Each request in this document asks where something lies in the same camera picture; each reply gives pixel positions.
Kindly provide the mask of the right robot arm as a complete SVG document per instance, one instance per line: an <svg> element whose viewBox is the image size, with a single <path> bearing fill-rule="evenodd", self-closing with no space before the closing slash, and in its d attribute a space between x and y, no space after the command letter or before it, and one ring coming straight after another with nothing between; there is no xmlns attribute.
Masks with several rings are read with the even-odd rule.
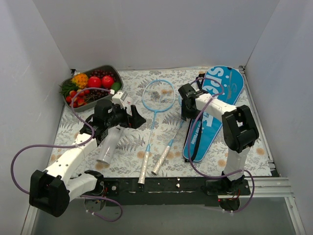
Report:
<svg viewBox="0 0 313 235"><path fill-rule="evenodd" d="M250 148L259 138L256 123L248 106L236 107L227 104L202 90L190 91L182 97L181 114L183 119L198 121L206 112L221 121L224 142L228 146L228 157L222 175L206 176L205 189L210 194L234 194L244 186L244 167Z"/></svg>

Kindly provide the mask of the white shuttlecock tube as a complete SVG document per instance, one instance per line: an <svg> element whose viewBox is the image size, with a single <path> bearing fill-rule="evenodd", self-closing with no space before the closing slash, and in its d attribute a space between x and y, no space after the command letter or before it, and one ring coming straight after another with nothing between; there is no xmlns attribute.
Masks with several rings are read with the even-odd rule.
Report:
<svg viewBox="0 0 313 235"><path fill-rule="evenodd" d="M106 165L109 165L111 163L116 146L119 143L124 130L125 128L121 126L109 129L108 135L105 137L100 145L101 148L96 159L98 162Z"/></svg>

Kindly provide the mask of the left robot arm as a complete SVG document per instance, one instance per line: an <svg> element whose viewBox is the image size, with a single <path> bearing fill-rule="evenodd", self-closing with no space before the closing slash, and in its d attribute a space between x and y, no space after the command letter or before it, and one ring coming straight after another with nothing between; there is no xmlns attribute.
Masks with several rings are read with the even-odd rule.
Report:
<svg viewBox="0 0 313 235"><path fill-rule="evenodd" d="M44 171L36 170L31 176L30 205L54 217L62 215L76 197L100 196L105 190L104 177L97 171L87 170L74 179L71 176L83 159L108 138L108 130L116 126L137 129L146 119L135 105L127 108L104 99L97 102L86 122L69 150Z"/></svg>

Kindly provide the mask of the blue racket bag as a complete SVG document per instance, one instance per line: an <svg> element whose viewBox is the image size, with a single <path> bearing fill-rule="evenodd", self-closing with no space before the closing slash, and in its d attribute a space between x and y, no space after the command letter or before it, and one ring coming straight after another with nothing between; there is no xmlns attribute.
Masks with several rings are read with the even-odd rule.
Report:
<svg viewBox="0 0 313 235"><path fill-rule="evenodd" d="M222 112L234 110L243 87L244 79L237 69L227 66L214 66L203 75L205 80L197 81L197 88L214 96L202 117L196 122L190 120L187 138L191 139L190 153L193 162L200 162L206 155L220 128Z"/></svg>

